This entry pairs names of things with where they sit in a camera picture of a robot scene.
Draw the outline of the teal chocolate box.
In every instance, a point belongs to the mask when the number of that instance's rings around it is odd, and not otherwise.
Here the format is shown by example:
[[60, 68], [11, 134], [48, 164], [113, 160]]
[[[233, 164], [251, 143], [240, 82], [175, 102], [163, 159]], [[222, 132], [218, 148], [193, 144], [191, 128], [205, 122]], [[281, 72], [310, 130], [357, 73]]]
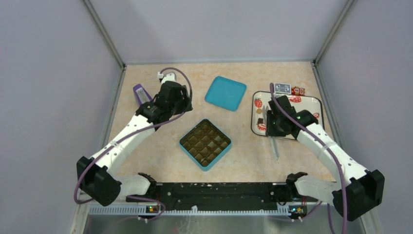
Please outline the teal chocolate box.
[[205, 118], [179, 140], [179, 145], [183, 152], [206, 172], [231, 149], [232, 140]]

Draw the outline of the blue playing card deck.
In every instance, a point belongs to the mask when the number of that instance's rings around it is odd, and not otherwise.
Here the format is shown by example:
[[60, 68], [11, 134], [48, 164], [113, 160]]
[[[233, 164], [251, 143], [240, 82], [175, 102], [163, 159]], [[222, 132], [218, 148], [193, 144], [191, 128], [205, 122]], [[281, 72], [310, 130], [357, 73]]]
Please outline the blue playing card deck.
[[285, 83], [275, 83], [274, 84], [274, 93], [275, 94], [287, 94], [290, 95], [292, 93], [291, 90], [292, 86], [290, 84]]

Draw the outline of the metal tongs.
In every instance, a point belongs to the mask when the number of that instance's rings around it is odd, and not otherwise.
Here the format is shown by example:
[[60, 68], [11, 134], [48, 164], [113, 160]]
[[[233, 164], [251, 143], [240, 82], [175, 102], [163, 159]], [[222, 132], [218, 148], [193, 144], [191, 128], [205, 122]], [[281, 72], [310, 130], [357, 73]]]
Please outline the metal tongs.
[[[264, 105], [263, 106], [263, 122], [266, 125], [266, 130], [269, 129], [269, 123], [268, 123], [268, 120], [267, 120], [268, 110], [269, 110], [268, 107], [266, 105]], [[277, 148], [276, 138], [274, 136], [268, 135], [267, 133], [266, 133], [266, 136], [269, 139], [270, 146], [271, 146], [271, 149], [273, 151], [274, 158], [275, 158], [275, 160], [278, 160], [280, 155], [279, 155], [279, 151], [278, 151], [278, 148]]]

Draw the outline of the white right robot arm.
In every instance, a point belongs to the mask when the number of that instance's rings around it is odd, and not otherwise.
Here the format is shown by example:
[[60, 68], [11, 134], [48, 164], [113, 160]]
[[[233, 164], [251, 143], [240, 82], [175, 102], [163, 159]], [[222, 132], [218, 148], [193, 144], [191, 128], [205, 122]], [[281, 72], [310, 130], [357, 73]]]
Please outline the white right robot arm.
[[267, 112], [267, 132], [271, 137], [291, 135], [306, 146], [327, 168], [336, 182], [308, 173], [289, 174], [286, 196], [298, 201], [303, 196], [332, 205], [347, 221], [354, 221], [381, 204], [385, 177], [368, 170], [349, 156], [307, 110], [297, 112], [287, 96], [272, 97]]

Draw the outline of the teal box lid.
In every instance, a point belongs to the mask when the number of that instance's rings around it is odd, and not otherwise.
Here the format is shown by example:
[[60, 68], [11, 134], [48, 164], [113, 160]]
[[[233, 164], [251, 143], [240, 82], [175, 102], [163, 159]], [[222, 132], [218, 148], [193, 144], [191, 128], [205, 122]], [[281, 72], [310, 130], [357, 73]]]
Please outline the teal box lid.
[[237, 111], [244, 97], [247, 86], [222, 76], [217, 76], [211, 83], [205, 101], [229, 111]]

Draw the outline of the strawberry print tray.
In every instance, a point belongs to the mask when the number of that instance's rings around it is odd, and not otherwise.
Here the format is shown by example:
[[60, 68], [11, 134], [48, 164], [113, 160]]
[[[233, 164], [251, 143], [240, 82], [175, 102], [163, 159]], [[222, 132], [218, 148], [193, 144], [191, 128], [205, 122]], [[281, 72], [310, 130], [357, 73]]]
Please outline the strawberry print tray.
[[[297, 112], [302, 110], [309, 111], [319, 121], [319, 124], [321, 126], [324, 126], [322, 102], [318, 98], [296, 95], [287, 96], [290, 100], [291, 105], [296, 109]], [[257, 91], [253, 95], [250, 127], [251, 131], [258, 136], [266, 137], [266, 125], [264, 124], [264, 126], [257, 126], [257, 120], [259, 118], [263, 118], [263, 106], [266, 105], [269, 109], [268, 102], [271, 99], [271, 94], [267, 91]], [[262, 109], [262, 113], [257, 114], [257, 109]], [[286, 137], [277, 136], [277, 138], [294, 140], [294, 137], [291, 135], [288, 135]]]

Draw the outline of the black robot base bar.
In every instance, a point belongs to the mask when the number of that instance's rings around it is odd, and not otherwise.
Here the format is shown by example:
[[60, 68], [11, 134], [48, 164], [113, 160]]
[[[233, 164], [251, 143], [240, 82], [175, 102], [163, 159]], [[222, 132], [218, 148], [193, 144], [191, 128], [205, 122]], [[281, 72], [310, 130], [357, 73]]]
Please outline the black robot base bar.
[[129, 195], [127, 202], [139, 199], [163, 203], [168, 212], [258, 213], [304, 216], [317, 204], [314, 198], [292, 194], [285, 183], [157, 183], [145, 195]]

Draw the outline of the purple box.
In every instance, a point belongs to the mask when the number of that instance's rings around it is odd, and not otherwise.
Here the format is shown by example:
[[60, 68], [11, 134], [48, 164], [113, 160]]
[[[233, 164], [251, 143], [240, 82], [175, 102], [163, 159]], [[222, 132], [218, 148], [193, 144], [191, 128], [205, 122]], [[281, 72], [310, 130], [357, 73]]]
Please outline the purple box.
[[137, 84], [133, 88], [133, 95], [135, 98], [135, 102], [137, 106], [139, 107], [143, 103], [152, 101], [153, 98], [150, 96], [150, 94], [147, 92], [147, 90], [141, 85]]

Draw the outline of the metal frame rail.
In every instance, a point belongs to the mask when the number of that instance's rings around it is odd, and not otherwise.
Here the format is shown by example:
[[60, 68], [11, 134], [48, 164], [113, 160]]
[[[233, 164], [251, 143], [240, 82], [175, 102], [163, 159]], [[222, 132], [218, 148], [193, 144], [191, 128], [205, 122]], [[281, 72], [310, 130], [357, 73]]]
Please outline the metal frame rail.
[[186, 210], [149, 213], [145, 203], [116, 202], [103, 207], [95, 202], [80, 205], [70, 228], [72, 234], [331, 234], [340, 233], [341, 216], [325, 204], [309, 202], [307, 215], [290, 215], [298, 203], [276, 210], [203, 211], [196, 205]]

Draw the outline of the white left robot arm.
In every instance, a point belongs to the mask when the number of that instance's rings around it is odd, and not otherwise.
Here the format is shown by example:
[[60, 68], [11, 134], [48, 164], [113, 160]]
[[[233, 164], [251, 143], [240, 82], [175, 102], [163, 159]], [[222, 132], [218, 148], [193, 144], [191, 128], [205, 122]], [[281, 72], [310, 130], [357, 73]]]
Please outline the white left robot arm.
[[138, 195], [147, 202], [153, 200], [156, 188], [151, 185], [148, 175], [123, 178], [118, 176], [117, 171], [147, 137], [191, 110], [191, 98], [186, 86], [175, 81], [162, 82], [154, 100], [141, 104], [112, 141], [94, 155], [82, 156], [77, 161], [75, 202], [85, 203], [79, 200], [78, 191], [84, 192], [90, 196], [90, 200], [102, 206], [108, 206], [128, 195]]

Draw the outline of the red dice block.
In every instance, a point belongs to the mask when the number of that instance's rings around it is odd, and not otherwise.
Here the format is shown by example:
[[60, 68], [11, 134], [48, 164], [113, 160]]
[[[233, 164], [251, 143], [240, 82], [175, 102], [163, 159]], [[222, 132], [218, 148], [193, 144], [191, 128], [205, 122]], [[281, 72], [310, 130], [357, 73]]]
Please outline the red dice block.
[[291, 94], [296, 96], [304, 96], [305, 95], [305, 88], [294, 86], [291, 89]]

